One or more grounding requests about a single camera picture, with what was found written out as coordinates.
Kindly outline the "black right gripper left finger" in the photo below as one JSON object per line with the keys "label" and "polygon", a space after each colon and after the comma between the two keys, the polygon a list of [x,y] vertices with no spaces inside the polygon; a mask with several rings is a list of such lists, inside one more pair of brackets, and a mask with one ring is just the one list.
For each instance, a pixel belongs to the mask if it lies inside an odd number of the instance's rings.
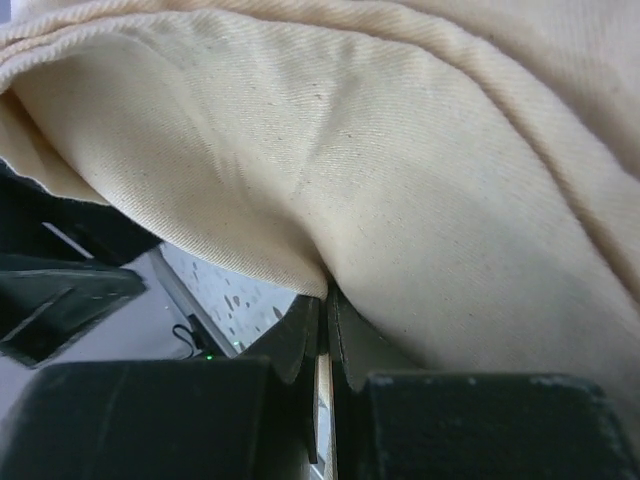
{"label": "black right gripper left finger", "polygon": [[305,479],[317,460],[320,304],[234,357],[57,364],[1,428],[5,479]]}

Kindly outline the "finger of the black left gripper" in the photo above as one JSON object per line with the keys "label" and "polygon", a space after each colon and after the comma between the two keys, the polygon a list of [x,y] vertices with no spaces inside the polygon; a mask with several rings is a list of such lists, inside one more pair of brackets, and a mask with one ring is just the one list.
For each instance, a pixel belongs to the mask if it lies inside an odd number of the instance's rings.
{"label": "finger of the black left gripper", "polygon": [[36,368],[146,290],[136,272],[93,260],[3,254],[1,353]]}
{"label": "finger of the black left gripper", "polygon": [[54,234],[59,231],[95,260],[122,266],[161,240],[116,209],[58,198],[35,181],[1,165],[1,251],[76,261],[82,255]]}

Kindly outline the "beige cloth mat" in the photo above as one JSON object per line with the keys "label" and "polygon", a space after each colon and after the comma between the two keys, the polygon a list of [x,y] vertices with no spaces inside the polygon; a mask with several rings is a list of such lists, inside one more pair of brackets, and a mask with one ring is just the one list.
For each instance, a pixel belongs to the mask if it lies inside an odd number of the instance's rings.
{"label": "beige cloth mat", "polygon": [[599,383],[639,435],[635,1],[16,1],[1,156],[424,365]]}

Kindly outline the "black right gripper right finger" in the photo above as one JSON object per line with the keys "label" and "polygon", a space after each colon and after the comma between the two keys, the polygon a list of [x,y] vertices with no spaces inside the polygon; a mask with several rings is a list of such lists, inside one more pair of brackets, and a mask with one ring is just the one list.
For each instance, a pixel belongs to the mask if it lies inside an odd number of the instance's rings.
{"label": "black right gripper right finger", "polygon": [[555,373],[418,368],[338,289],[326,301],[338,479],[635,479],[603,390]]}

